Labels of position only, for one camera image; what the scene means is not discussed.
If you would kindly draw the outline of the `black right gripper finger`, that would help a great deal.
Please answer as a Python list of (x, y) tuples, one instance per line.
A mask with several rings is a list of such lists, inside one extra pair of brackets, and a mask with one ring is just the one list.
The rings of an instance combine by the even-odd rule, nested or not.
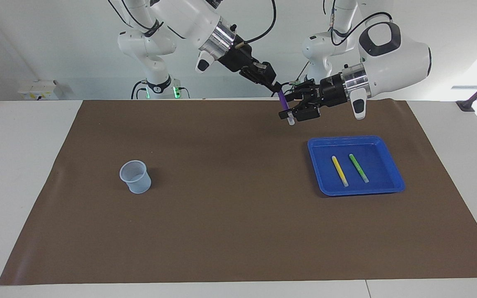
[(279, 83), (272, 68), (242, 68), (240, 74), (251, 82), (268, 88), (272, 93), (279, 92)]
[(269, 62), (253, 62), (250, 65), (250, 80), (277, 93), (281, 91), (282, 85), (276, 80), (276, 76)]

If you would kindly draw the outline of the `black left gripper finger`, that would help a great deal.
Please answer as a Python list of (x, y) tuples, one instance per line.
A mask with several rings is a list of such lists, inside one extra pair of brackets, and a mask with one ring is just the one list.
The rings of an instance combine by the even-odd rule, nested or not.
[(305, 100), (307, 102), (321, 102), (320, 84), (303, 82), (295, 85), (284, 95), (286, 102)]
[(320, 117), (320, 104), (301, 101), (292, 108), (279, 112), (280, 119), (307, 121)]

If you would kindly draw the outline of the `white power strip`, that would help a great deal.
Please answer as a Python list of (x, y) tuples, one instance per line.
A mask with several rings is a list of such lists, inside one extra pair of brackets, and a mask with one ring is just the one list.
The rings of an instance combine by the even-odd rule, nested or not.
[(17, 93), (23, 100), (55, 101), (61, 100), (63, 91), (54, 80), (41, 80), (32, 85), (21, 84)]

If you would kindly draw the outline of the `green marker pen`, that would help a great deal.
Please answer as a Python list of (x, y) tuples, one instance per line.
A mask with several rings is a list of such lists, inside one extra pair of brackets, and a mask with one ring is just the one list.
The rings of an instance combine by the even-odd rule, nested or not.
[(364, 183), (369, 183), (369, 178), (366, 176), (363, 168), (360, 166), (358, 160), (353, 154), (349, 154), (349, 158), (352, 161), (352, 164), (356, 168), (356, 171), (359, 173), (360, 177), (363, 179)]

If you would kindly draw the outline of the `translucent plastic cup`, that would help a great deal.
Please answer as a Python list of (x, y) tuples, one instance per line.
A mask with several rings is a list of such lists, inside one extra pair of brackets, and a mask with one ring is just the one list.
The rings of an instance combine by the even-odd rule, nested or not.
[(152, 186), (147, 166), (140, 160), (128, 161), (119, 170), (119, 177), (133, 194), (143, 194)]

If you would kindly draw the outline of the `yellow marker pen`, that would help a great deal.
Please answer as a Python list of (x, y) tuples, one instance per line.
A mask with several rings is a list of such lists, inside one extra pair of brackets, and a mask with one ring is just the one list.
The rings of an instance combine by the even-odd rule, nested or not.
[(331, 160), (332, 160), (332, 162), (333, 162), (333, 164), (334, 164), (334, 166), (335, 166), (335, 169), (336, 169), (336, 171), (337, 171), (337, 175), (339, 176), (339, 178), (340, 178), (341, 181), (342, 181), (343, 186), (344, 186), (345, 188), (347, 188), (347, 187), (349, 186), (349, 184), (348, 184), (348, 181), (347, 181), (347, 178), (346, 178), (346, 176), (345, 176), (345, 173), (343, 172), (343, 169), (342, 169), (342, 167), (341, 167), (341, 165), (340, 165), (340, 163), (339, 163), (337, 157), (336, 157), (335, 155), (333, 155), (333, 156), (331, 157)]

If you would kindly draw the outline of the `blue plastic tray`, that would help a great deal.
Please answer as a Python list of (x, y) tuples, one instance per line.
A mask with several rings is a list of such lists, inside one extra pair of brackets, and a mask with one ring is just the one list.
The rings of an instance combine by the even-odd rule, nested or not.
[[(307, 142), (320, 190), (328, 196), (392, 194), (405, 190), (405, 182), (386, 143), (378, 136), (318, 137)], [(369, 183), (364, 183), (349, 158), (353, 154)], [(347, 178), (345, 188), (331, 157), (335, 155)]]

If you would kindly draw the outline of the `brown table mat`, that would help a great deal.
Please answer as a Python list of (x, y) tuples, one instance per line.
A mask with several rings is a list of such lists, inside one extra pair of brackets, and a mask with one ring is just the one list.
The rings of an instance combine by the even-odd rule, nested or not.
[[(477, 277), (477, 223), (408, 104), (85, 101), (0, 285)], [(381, 137), (406, 189), (328, 197), (307, 142)], [(147, 166), (133, 194), (119, 170)]]

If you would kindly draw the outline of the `purple marker pen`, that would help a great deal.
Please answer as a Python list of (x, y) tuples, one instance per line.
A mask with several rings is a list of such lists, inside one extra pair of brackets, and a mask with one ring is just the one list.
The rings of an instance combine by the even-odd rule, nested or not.
[(284, 95), (284, 92), (283, 90), (280, 90), (278, 92), (278, 97), (279, 97), (279, 100), (280, 100), (280, 103), (282, 105), (282, 108), (283, 108), (283, 112), (286, 114), (286, 119), (288, 121), (288, 124), (290, 126), (293, 126), (295, 124), (295, 121), (294, 121), (294, 117), (293, 117), (293, 114), (290, 110), (290, 107), (288, 105), (288, 102), (286, 101), (286, 97)]

